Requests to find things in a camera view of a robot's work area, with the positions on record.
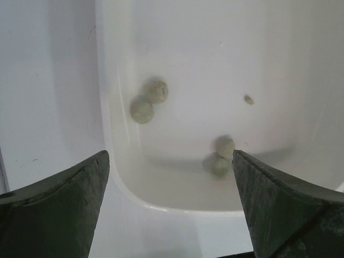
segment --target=small ball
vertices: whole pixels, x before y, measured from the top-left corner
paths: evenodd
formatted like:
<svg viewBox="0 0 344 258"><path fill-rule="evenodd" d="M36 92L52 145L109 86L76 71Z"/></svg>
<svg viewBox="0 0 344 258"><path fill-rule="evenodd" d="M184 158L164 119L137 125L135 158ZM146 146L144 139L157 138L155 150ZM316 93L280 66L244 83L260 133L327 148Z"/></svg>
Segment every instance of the small ball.
<svg viewBox="0 0 344 258"><path fill-rule="evenodd" d="M147 97L152 104L165 102L168 97L167 84L162 81L156 81L148 89Z"/></svg>
<svg viewBox="0 0 344 258"><path fill-rule="evenodd" d="M138 124L146 124L154 117L153 105L147 101L135 101L130 110L131 116Z"/></svg>
<svg viewBox="0 0 344 258"><path fill-rule="evenodd" d="M225 159L231 159L233 157L233 151L235 150L235 143L232 139L221 139L216 144L216 152Z"/></svg>
<svg viewBox="0 0 344 258"><path fill-rule="evenodd" d="M229 164L223 157L217 157L213 163L212 172L217 176L224 176L228 172Z"/></svg>

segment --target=white surface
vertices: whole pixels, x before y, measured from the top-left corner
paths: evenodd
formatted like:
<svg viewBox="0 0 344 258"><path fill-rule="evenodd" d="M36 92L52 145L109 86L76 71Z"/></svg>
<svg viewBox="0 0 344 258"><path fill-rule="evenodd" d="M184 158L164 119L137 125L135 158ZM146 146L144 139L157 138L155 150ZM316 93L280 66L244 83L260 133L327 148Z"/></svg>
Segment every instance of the white surface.
<svg viewBox="0 0 344 258"><path fill-rule="evenodd" d="M341 188L342 1L101 2L105 143L127 197L243 216L233 172L219 180L203 168L222 135L269 165ZM169 85L169 98L137 125L130 102L152 77Z"/></svg>
<svg viewBox="0 0 344 258"><path fill-rule="evenodd" d="M0 0L0 147L11 190L105 148L94 5ZM243 218L143 208L109 178L89 257L214 258L249 250Z"/></svg>

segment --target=white bin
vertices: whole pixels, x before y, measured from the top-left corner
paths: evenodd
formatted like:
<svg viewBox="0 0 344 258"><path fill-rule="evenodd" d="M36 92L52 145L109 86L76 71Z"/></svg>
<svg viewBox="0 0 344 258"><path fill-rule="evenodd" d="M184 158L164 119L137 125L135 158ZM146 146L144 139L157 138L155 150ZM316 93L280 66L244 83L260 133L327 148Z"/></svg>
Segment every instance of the white bin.
<svg viewBox="0 0 344 258"><path fill-rule="evenodd" d="M243 215L233 171L218 179L204 169L221 135L342 190L343 13L341 0L115 1L97 30L105 140L121 190L164 211ZM169 98L138 125L130 102L155 77Z"/></svg>

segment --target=green ball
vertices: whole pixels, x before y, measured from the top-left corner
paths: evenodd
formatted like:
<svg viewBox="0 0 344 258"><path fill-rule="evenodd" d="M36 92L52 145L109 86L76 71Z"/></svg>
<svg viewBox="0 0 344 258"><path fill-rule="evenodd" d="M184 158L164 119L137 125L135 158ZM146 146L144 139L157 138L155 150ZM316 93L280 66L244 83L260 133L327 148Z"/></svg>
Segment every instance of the green ball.
<svg viewBox="0 0 344 258"><path fill-rule="evenodd" d="M153 105L147 101L135 101L130 110L131 116L138 124L146 124L154 117Z"/></svg>
<svg viewBox="0 0 344 258"><path fill-rule="evenodd" d="M214 175L224 176L228 172L229 166L230 165L228 164L228 161L226 159L224 159L223 157L217 157L214 160L212 172Z"/></svg>
<svg viewBox="0 0 344 258"><path fill-rule="evenodd" d="M229 160L233 158L233 151L235 150L235 143L232 139L222 139L216 144L216 152L221 157Z"/></svg>
<svg viewBox="0 0 344 258"><path fill-rule="evenodd" d="M148 89L147 97L152 104L160 104L168 97L167 84L162 81L154 82Z"/></svg>

